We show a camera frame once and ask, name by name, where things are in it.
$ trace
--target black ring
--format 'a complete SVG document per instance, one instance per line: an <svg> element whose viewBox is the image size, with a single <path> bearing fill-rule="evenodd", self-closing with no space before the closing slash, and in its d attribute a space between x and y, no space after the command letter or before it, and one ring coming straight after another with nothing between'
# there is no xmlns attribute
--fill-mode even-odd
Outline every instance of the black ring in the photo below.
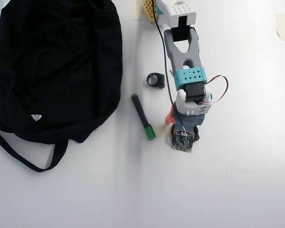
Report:
<svg viewBox="0 0 285 228"><path fill-rule="evenodd" d="M156 76L157 77L157 82L155 84L150 84L149 80L151 77ZM151 73L147 77L147 83L149 86L156 88L159 87L160 89L163 89L165 87L165 76L160 73Z"/></svg>

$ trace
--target red wire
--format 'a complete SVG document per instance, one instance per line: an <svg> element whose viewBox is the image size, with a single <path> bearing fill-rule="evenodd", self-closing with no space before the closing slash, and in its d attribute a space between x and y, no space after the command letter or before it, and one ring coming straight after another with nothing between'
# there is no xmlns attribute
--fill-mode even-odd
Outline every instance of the red wire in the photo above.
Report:
<svg viewBox="0 0 285 228"><path fill-rule="evenodd" d="M214 103L220 101L220 100L225 96L225 94L226 94L226 92L227 92L227 90L228 90L228 88L229 88L229 81L228 81L228 79L227 79L225 76L223 76L223 75L217 75L217 76L213 77L210 81L206 82L205 84L209 84L210 82L214 81L215 79L217 79L217 78L219 78L219 77L223 77L223 78L225 79L225 81L226 81L226 89L225 89L225 92L223 93L223 95L220 97L219 100L217 100L217 101L215 101L215 102L200 102L200 104L205 104L205 105L214 104Z"/></svg>

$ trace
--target gray plastic part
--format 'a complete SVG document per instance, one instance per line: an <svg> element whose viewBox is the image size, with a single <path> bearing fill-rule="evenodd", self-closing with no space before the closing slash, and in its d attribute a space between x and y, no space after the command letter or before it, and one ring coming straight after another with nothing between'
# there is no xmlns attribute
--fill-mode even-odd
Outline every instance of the gray plastic part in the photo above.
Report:
<svg viewBox="0 0 285 228"><path fill-rule="evenodd" d="M184 127L185 127L186 131L190 132L190 133L194 132L193 128L195 126L202 125L202 123L205 120L205 115L204 114L203 115L189 115L189 116L186 116L186 115L183 115L183 114L179 113L179 115L180 115L180 118L181 118L182 122L184 123ZM175 129L180 130L180 131L184 131L184 129L182 128L181 123L180 123L179 119L177 118L177 115L176 115L174 110L173 110L173 113L172 113L172 117L174 119L176 119Z"/></svg>
<svg viewBox="0 0 285 228"><path fill-rule="evenodd" d="M183 70L184 66L188 66L189 68L202 66L200 60L199 36L194 28L190 29L188 38L189 49L186 53L182 53L174 44L172 31L170 29L164 32L164 36L167 54L172 64L173 75L175 75L178 70Z"/></svg>

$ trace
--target orange object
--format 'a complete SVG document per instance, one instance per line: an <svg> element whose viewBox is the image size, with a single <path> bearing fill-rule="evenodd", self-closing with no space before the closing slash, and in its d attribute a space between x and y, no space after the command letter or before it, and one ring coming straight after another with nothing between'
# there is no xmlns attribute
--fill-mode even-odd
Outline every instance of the orange object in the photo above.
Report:
<svg viewBox="0 0 285 228"><path fill-rule="evenodd" d="M165 119L165 124L166 125L176 124L176 119L174 119L172 117L172 113L173 113L173 106L171 107L171 110L170 110L169 114L166 116L166 119Z"/></svg>
<svg viewBox="0 0 285 228"><path fill-rule="evenodd" d="M154 0L154 12L155 12L155 16L156 16L156 20L158 21L158 13L156 10L156 6L155 6L156 0ZM143 2L143 6L142 9L146 15L146 17L148 18L148 20L150 21L150 23L154 23L154 16L153 16L153 6L152 6L152 0L145 0Z"/></svg>

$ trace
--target bag strap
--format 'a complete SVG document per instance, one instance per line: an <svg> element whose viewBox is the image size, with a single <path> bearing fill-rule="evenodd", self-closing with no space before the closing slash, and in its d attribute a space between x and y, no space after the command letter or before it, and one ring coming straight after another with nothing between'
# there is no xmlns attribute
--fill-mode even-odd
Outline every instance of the bag strap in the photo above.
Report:
<svg viewBox="0 0 285 228"><path fill-rule="evenodd" d="M30 163L28 160L26 160L22 156L20 156L16 151L14 151L11 148L11 146L0 135L0 146L3 149L5 149L7 151L7 153L9 153L11 156L13 156L18 161L20 161L21 163L25 164L26 166L28 166L29 168L31 168L32 170L34 170L36 172L44 172L44 171L47 171L47 170L51 170L52 168L57 166L58 163L60 162L60 160L62 159L62 157L66 153L67 145L68 145L68 141L55 144L54 155L53 155L53 159L52 159L52 162L51 162L50 166L48 168L46 168L46 169L41 169L41 168L37 167L36 165Z"/></svg>

